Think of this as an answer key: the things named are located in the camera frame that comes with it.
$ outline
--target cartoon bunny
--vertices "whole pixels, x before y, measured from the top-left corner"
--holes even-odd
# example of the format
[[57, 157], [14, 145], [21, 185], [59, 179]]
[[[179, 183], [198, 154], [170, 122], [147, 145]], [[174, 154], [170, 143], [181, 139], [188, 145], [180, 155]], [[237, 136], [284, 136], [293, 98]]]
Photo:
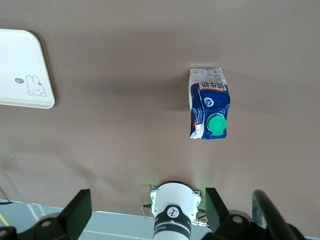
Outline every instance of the cartoon bunny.
[[47, 96], [44, 87], [42, 86], [37, 76], [26, 76], [28, 94], [34, 96]]

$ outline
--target gray floor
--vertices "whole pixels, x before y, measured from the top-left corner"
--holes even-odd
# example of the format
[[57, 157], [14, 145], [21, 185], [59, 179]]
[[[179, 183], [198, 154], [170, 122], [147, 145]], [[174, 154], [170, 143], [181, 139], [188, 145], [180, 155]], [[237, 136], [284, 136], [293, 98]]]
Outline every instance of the gray floor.
[[[0, 213], [11, 226], [21, 233], [34, 225], [43, 216], [60, 212], [62, 208], [47, 207], [39, 204], [14, 202], [0, 205]], [[80, 240], [152, 240], [154, 219], [143, 216], [115, 212], [96, 211], [85, 227]], [[200, 240], [209, 228], [192, 226], [191, 240]]]

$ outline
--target green bottle cap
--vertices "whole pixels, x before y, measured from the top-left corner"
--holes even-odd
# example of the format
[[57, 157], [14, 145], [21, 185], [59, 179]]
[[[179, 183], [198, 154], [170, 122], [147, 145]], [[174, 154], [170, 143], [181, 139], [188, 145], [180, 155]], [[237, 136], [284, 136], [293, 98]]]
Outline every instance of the green bottle cap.
[[224, 130], [227, 127], [227, 121], [220, 114], [213, 114], [208, 118], [207, 126], [213, 136], [220, 136], [224, 134]]

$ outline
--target white tray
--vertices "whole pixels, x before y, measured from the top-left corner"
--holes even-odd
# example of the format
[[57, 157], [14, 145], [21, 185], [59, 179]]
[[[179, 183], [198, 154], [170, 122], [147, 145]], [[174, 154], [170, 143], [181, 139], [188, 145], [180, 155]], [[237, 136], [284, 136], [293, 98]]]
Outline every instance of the white tray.
[[0, 104], [41, 109], [55, 104], [40, 42], [29, 31], [0, 29]]

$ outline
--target blue label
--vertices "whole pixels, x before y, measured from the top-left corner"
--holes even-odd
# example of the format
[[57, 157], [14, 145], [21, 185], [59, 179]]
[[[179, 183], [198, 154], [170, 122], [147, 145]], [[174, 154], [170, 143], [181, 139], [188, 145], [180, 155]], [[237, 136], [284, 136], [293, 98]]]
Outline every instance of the blue label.
[[230, 107], [228, 86], [221, 81], [203, 81], [190, 88], [192, 97], [190, 138], [223, 139], [227, 129], [221, 135], [213, 135], [208, 129], [208, 118], [212, 115], [223, 116], [227, 120]]

